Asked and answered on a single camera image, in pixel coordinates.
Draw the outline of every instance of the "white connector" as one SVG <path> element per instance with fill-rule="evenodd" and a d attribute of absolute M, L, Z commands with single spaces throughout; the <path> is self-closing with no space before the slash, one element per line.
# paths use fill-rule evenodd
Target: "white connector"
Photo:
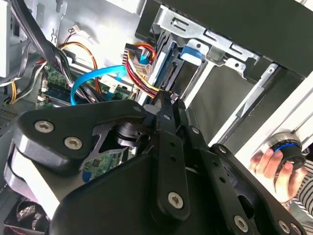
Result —
<path fill-rule="evenodd" d="M 74 30 L 75 33 L 79 33 L 81 31 L 81 29 L 79 28 L 79 26 L 76 24 L 72 27 L 72 29 Z"/>

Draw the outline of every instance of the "silver metal frame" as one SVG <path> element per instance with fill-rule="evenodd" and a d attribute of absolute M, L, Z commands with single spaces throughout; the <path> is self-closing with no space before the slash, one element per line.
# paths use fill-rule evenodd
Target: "silver metal frame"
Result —
<path fill-rule="evenodd" d="M 256 131 L 245 145 L 237 152 L 236 157 L 248 165 L 251 156 L 271 136 L 289 132 L 298 136 L 303 150 L 313 142 L 313 72 L 298 86 L 285 102 Z"/>

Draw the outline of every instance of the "black bracket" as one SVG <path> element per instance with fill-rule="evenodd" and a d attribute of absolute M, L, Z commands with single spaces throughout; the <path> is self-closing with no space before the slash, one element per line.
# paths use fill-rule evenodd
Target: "black bracket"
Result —
<path fill-rule="evenodd" d="M 168 219 L 182 222 L 190 215 L 190 202 L 182 142 L 176 136 L 170 94 L 159 92 L 154 104 L 161 110 L 156 116 L 156 198 L 151 211 L 159 224 L 167 224 Z"/>

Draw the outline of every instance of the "silver screw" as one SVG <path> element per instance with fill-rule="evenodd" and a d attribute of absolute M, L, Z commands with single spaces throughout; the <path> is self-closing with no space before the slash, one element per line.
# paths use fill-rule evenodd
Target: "silver screw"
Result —
<path fill-rule="evenodd" d="M 54 126 L 49 121 L 37 121 L 35 123 L 35 129 L 41 133 L 50 133 L 54 130 Z"/>
<path fill-rule="evenodd" d="M 168 201 L 176 209 L 181 209 L 184 205 L 184 201 L 182 200 L 181 196 L 175 192 L 170 192 L 168 194 Z"/>
<path fill-rule="evenodd" d="M 290 223 L 290 224 L 291 224 L 292 228 L 297 232 L 297 234 L 299 234 L 299 235 L 302 234 L 300 229 L 294 223 Z"/>
<path fill-rule="evenodd" d="M 193 127 L 193 128 L 192 128 L 192 131 L 195 132 L 196 134 L 199 134 L 199 133 L 200 133 L 200 131 L 199 131 L 196 127 Z"/>
<path fill-rule="evenodd" d="M 285 233 L 290 234 L 290 229 L 288 228 L 287 224 L 285 224 L 284 221 L 279 220 L 279 221 L 278 221 L 278 224 L 279 224 L 280 228 L 281 228 Z"/>
<path fill-rule="evenodd" d="M 137 106 L 134 106 L 134 109 L 137 111 L 137 112 L 140 112 L 141 113 L 141 109 Z"/>
<path fill-rule="evenodd" d="M 163 117 L 165 117 L 167 120 L 171 120 L 171 117 L 166 114 L 164 114 Z"/>
<path fill-rule="evenodd" d="M 241 216 L 239 215 L 236 215 L 234 217 L 234 221 L 235 221 L 235 224 L 237 225 L 237 227 L 243 231 L 244 233 L 247 233 L 249 231 L 249 228 L 248 228 L 248 225 L 246 224 L 245 220 L 242 219 Z"/>
<path fill-rule="evenodd" d="M 222 153 L 226 153 L 226 150 L 223 147 L 219 146 L 219 149 Z"/>
<path fill-rule="evenodd" d="M 78 150 L 83 147 L 83 142 L 77 137 L 67 137 L 64 141 L 66 147 L 72 150 Z"/>

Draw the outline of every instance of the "fan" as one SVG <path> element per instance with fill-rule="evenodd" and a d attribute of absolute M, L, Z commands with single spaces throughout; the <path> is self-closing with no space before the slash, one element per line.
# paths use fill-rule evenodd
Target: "fan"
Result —
<path fill-rule="evenodd" d="M 16 209 L 19 227 L 38 232 L 45 232 L 50 222 L 43 208 L 31 201 L 22 201 Z"/>

